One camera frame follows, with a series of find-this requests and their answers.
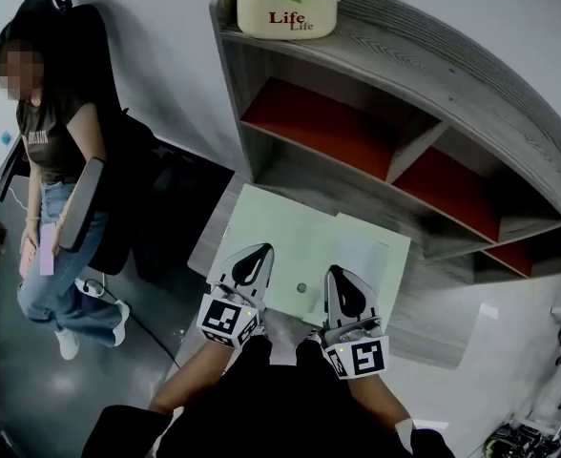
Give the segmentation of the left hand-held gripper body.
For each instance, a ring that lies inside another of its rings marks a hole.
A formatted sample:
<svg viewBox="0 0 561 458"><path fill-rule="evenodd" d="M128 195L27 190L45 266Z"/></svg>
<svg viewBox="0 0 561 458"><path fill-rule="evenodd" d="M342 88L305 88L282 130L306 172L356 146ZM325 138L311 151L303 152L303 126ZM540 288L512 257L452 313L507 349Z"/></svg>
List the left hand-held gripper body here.
<svg viewBox="0 0 561 458"><path fill-rule="evenodd" d="M242 349L261 326L265 289L256 286L242 292L224 283L216 283L202 297L197 329L209 341Z"/></svg>

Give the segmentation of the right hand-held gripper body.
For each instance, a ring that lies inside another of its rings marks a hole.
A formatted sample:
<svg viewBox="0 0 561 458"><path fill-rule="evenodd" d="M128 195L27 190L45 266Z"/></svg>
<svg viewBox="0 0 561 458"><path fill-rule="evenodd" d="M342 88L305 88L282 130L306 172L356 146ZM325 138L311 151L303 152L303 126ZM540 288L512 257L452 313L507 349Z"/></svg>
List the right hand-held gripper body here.
<svg viewBox="0 0 561 458"><path fill-rule="evenodd" d="M378 317L322 333L323 351L340 380L361 379L386 369L389 339Z"/></svg>

